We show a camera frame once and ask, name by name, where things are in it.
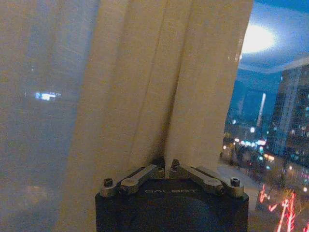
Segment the bolt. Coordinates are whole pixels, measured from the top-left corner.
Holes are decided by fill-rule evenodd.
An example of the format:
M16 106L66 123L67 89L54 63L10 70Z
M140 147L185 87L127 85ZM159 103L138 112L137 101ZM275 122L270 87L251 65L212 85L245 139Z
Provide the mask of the bolt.
M177 170L177 168L179 167L179 161L178 161L178 159L174 159L173 160L173 163L172 163L172 166L171 166L171 168L172 168L172 170Z
M107 187L107 188L111 187L112 186L112 179L111 178L105 179L104 182L103 182L103 185L104 185L104 187Z
M225 188L223 186L218 186L217 192L218 192L219 195L223 195L223 194L225 194Z
M233 187L239 187L239 186L240 186L240 180L239 180L239 178L232 177L232 178L231 178L231 186L233 186Z

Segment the metal clamp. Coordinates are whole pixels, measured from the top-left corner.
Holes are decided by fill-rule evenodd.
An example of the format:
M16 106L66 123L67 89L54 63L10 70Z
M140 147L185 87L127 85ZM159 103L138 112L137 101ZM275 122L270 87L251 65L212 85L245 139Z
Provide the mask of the metal clamp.
M172 179L190 178L200 185L205 192L223 195L227 193L232 197L241 197L243 195L243 185L238 178L232 177L231 183L227 183L217 173L204 167L189 167L179 163L174 159L169 176Z
M100 195L102 197L111 197L118 192L122 195L136 193L145 181L164 178L164 173L164 169L160 169L156 165L151 164L145 168L137 169L131 175L117 183L113 183L110 178L105 179Z

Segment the building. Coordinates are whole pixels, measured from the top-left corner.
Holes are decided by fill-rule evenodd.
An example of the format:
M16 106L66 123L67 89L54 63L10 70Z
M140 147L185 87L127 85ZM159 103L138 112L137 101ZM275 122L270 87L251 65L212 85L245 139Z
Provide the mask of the building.
M283 71L267 149L309 167L309 65Z

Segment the red light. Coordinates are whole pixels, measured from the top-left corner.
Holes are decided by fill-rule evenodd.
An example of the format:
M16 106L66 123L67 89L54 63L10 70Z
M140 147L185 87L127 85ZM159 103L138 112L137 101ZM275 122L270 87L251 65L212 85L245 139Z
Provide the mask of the red light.
M295 220L295 212L294 212L294 199L295 199L295 193L292 193L292 196L289 200L289 208L287 213L287 226L288 230L287 232L291 232L294 229L294 220Z
M283 218L284 218L284 215L285 215L285 210L286 210L286 207L288 206L288 199L285 199L282 204L283 204L283 210L282 210L281 219L279 221L278 228L277 228L276 232L281 231L281 226L282 226Z
M303 229L303 232L309 232L309 223L307 223L307 226Z
M274 211L275 208L277 208L277 205L278 205L278 204L275 204L274 206L269 205L269 206L268 206L268 209L270 210L270 212Z
M265 197L266 197L265 184L263 184L262 190L260 191L260 199L259 199L260 203L263 203Z

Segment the beige curtain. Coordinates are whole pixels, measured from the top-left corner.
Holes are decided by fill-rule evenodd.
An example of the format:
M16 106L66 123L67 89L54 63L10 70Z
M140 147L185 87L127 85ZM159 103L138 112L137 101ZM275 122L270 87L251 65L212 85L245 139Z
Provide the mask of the beige curtain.
M55 231L95 231L104 178L216 169L251 0L101 1Z

